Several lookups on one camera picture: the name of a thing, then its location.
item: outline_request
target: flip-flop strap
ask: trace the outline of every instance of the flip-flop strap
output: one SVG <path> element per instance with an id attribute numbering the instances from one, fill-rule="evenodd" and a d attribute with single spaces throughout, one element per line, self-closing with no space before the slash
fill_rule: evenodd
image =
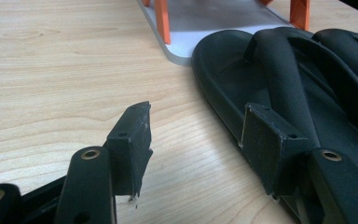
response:
<path id="1" fill-rule="evenodd" d="M 246 61 L 252 61 L 256 46 L 265 69 L 272 109 L 305 134 L 313 147 L 319 147 L 296 57 L 287 37 L 276 29 L 255 33 L 245 51 Z"/>
<path id="2" fill-rule="evenodd" d="M 331 49 L 358 76 L 358 34 L 329 29 L 317 32 L 312 39 Z"/>
<path id="3" fill-rule="evenodd" d="M 313 144 L 319 145 L 319 140 L 292 47 L 301 50 L 320 69 L 341 108 L 358 127 L 358 77 L 336 54 L 291 28 L 257 32 L 254 39 L 251 43 L 257 43 L 266 70 L 272 109 L 306 134 Z"/>

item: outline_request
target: wood grain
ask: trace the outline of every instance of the wood grain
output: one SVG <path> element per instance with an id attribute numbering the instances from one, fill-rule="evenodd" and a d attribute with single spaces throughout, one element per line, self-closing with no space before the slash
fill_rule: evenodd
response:
<path id="1" fill-rule="evenodd" d="M 288 18 L 289 2 L 271 5 Z M 311 1 L 310 30 L 358 32 L 358 11 Z M 99 146 L 124 110 L 150 101 L 141 197 L 119 223 L 294 223 L 267 196 L 190 67 L 170 63 L 136 1 L 0 1 L 0 183 L 29 192 Z"/>

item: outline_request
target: black flip-flop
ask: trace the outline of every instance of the black flip-flop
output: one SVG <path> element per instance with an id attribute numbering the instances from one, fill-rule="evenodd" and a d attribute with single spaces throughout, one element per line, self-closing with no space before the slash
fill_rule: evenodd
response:
<path id="1" fill-rule="evenodd" d="M 268 194 L 303 222 L 358 223 L 358 76 L 311 37 L 218 32 L 193 72 Z"/>

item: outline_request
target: orange stand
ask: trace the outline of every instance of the orange stand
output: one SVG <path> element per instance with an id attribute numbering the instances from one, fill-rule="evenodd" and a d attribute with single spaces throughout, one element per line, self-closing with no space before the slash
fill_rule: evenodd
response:
<path id="1" fill-rule="evenodd" d="M 268 5 L 273 0 L 259 0 Z M 145 7 L 149 7 L 150 0 L 142 0 Z M 170 19 L 168 16 L 167 0 L 155 0 L 156 22 L 159 35 L 165 44 L 171 44 Z M 310 25 L 310 0 L 290 1 L 290 23 L 296 28 L 308 30 Z"/>

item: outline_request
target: light wood surface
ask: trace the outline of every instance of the light wood surface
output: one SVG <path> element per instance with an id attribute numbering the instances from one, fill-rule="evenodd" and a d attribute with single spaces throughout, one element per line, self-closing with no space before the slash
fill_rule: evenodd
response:
<path id="1" fill-rule="evenodd" d="M 289 18 L 289 1 L 271 4 Z M 358 32 L 358 11 L 312 0 L 310 30 Z M 265 194 L 190 67 L 163 55 L 135 0 L 0 1 L 0 183 L 66 174 L 124 110 L 150 101 L 154 155 L 119 223 L 294 223 Z"/>

